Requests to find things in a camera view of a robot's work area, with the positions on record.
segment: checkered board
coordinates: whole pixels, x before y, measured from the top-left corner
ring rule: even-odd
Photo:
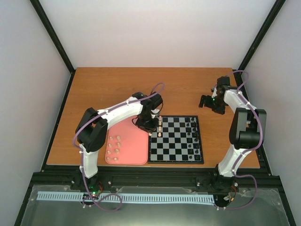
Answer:
[[[149,139],[149,163],[204,164],[197,116],[162,116]]]

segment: clear plastic sheet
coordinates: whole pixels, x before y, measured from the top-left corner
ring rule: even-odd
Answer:
[[[214,206],[195,204],[123,204],[114,213],[97,207],[82,208],[80,202],[37,201],[38,191],[68,191],[68,186],[34,186],[22,221],[23,226],[288,226],[288,220],[277,189],[258,189],[254,203],[241,210],[219,210]],[[123,187],[118,193],[140,194],[195,194],[183,188]],[[240,188],[229,207],[248,203],[253,189]],[[105,208],[115,208],[116,203],[103,203]]]

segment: robotic arm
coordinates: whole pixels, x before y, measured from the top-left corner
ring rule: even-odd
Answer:
[[[84,127],[79,133],[77,140],[80,148],[83,150],[82,167],[80,170],[87,178],[94,176],[97,171],[97,158],[99,149],[104,145],[106,140],[107,130],[116,123],[138,115],[136,126],[148,133],[152,133],[158,124],[156,118],[159,110],[156,109],[163,103],[162,97],[159,94],[148,98],[141,92],[134,93],[126,101],[112,106],[107,109],[95,110],[89,108],[85,111],[76,133]],[[92,118],[95,118],[92,123],[86,125]]]
[[[237,91],[237,87],[230,86],[229,77],[220,77],[217,85],[212,89],[212,96],[202,96],[199,107],[209,107],[212,111],[224,114],[225,106],[230,106],[234,118],[229,132],[230,147],[224,159],[218,164],[219,174],[232,177],[236,174],[241,162],[256,147],[260,141],[260,128],[250,107],[254,109],[262,127],[262,141],[264,140],[266,112],[251,105]]]

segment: black square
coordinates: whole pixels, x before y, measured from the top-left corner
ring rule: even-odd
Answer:
[[[195,161],[201,161],[201,156],[199,154],[194,155],[194,160]]]
[[[183,161],[188,161],[188,155],[187,154],[182,155],[182,160]]]
[[[186,149],[187,148],[187,144],[181,144],[181,148],[182,149],[184,149],[184,148]]]
[[[175,154],[182,154],[182,150],[181,149],[176,149]]]
[[[169,160],[174,160],[175,161],[175,154],[169,155]]]
[[[162,154],[158,154],[157,155],[157,160],[163,160],[163,155]]]
[[[175,142],[176,144],[181,143],[181,138],[175,138],[175,139],[174,139],[174,142]]]
[[[169,144],[169,148],[175,148],[175,144],[174,143],[170,143]]]

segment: wooden table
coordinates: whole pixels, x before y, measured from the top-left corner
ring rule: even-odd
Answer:
[[[231,68],[77,68],[65,108],[50,150],[47,165],[79,165],[78,149],[71,144],[75,129],[87,108],[103,109],[118,104],[133,93],[148,94],[158,82],[165,82],[161,96],[161,115],[198,115],[203,155],[201,164],[145,164],[153,167],[215,167],[225,156],[230,142],[233,112],[226,107],[220,115],[209,108],[198,108],[202,95],[211,95],[216,79]],[[231,84],[235,85],[233,76]],[[98,165],[106,165],[106,144],[101,148]],[[255,152],[241,164],[259,168]]]

